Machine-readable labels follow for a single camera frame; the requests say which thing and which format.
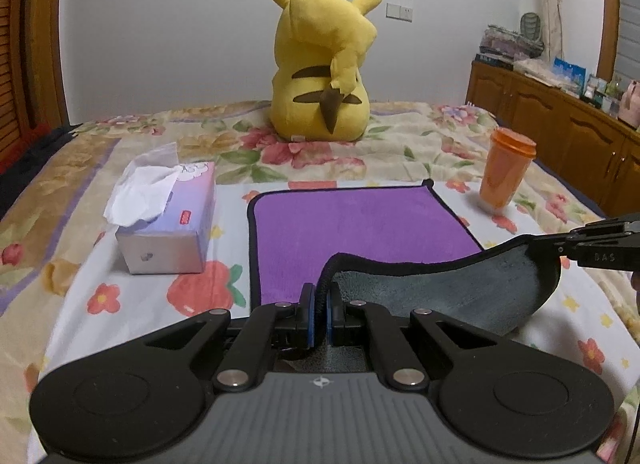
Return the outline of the white fruit print cloth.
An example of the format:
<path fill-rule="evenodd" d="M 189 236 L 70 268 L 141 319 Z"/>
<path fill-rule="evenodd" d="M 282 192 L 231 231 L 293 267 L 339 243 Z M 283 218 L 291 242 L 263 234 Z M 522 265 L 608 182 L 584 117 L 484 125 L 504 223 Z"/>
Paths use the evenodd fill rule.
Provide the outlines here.
<path fill-rule="evenodd" d="M 99 240 L 28 405 L 32 463 L 603 463 L 639 347 L 591 267 L 639 223 L 544 234 L 443 184 L 221 187 L 195 274 Z"/>

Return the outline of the blue picture card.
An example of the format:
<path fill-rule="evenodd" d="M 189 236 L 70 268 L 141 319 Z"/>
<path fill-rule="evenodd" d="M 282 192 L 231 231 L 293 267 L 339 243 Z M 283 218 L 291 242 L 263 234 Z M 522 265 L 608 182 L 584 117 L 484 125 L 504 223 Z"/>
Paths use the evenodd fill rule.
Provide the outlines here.
<path fill-rule="evenodd" d="M 555 57 L 552 72 L 558 78 L 562 91 L 579 98 L 584 92 L 587 71 L 580 65 Z"/>

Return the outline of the stack of folded fabrics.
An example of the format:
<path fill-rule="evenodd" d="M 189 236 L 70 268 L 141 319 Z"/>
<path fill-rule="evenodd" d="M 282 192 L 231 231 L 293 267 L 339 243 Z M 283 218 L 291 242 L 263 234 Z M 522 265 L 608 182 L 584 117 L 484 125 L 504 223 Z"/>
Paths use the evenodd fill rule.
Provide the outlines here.
<path fill-rule="evenodd" d="M 516 61 L 537 59 L 543 52 L 542 42 L 536 42 L 501 26 L 488 25 L 480 40 L 475 61 L 512 71 Z"/>

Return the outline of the purple and grey towel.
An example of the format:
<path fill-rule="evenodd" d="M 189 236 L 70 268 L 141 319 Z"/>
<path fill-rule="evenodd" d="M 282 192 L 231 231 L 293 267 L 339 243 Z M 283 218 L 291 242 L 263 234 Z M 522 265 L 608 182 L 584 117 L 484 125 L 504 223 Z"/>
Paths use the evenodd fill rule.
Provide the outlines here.
<path fill-rule="evenodd" d="M 418 186 L 266 192 L 247 207 L 250 304 L 296 302 L 316 288 L 384 306 L 431 309 L 504 335 L 558 287 L 556 250 L 529 234 L 485 250 L 436 193 Z"/>

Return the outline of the white wall switch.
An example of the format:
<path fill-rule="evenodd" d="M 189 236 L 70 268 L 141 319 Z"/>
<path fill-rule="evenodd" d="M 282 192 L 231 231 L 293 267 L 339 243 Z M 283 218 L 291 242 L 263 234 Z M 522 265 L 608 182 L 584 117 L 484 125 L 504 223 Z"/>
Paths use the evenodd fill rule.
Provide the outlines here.
<path fill-rule="evenodd" d="M 396 4 L 387 4 L 385 16 L 387 19 L 404 21 L 411 23 L 413 20 L 413 10 Z"/>

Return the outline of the wooden sideboard cabinet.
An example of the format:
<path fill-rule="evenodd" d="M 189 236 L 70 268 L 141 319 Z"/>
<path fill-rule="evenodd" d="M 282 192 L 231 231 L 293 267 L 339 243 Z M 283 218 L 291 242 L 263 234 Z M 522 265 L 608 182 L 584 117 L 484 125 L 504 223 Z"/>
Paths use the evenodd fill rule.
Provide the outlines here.
<path fill-rule="evenodd" d="M 537 143 L 538 162 L 606 216 L 639 210 L 639 133 L 600 110 L 505 68 L 471 66 L 466 100 Z"/>

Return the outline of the pink tissue box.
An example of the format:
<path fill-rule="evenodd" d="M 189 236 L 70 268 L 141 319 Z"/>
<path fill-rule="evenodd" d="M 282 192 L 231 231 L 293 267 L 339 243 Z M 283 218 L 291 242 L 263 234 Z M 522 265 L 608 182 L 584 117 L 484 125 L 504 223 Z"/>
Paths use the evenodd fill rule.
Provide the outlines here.
<path fill-rule="evenodd" d="M 104 217 L 132 274 L 204 270 L 215 207 L 215 164 L 130 164 L 107 201 Z"/>

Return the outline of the orange plastic cup with lid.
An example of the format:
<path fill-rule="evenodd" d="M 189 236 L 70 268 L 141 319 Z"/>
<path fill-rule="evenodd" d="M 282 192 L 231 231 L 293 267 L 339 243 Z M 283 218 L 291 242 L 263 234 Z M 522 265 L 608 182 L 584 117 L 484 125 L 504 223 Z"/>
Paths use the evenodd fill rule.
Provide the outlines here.
<path fill-rule="evenodd" d="M 478 194 L 480 202 L 493 213 L 501 213 L 514 197 L 536 154 L 534 140 L 510 128 L 496 128 L 490 135 Z"/>

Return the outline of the wooden louvered wardrobe door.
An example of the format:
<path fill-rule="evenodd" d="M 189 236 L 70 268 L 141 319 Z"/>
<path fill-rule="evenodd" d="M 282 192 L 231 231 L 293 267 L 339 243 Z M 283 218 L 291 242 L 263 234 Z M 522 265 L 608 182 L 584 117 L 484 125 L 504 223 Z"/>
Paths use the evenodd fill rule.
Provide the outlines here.
<path fill-rule="evenodd" d="M 60 0 L 1 0 L 1 170 L 68 123 Z"/>

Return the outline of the yellow Pikachu plush toy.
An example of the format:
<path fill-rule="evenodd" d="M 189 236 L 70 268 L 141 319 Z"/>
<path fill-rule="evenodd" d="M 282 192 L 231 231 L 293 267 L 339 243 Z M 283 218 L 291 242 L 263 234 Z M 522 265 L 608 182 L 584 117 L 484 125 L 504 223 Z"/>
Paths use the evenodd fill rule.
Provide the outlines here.
<path fill-rule="evenodd" d="M 272 0 L 277 72 L 270 122 L 288 141 L 355 141 L 369 123 L 360 68 L 378 31 L 367 14 L 382 0 Z"/>

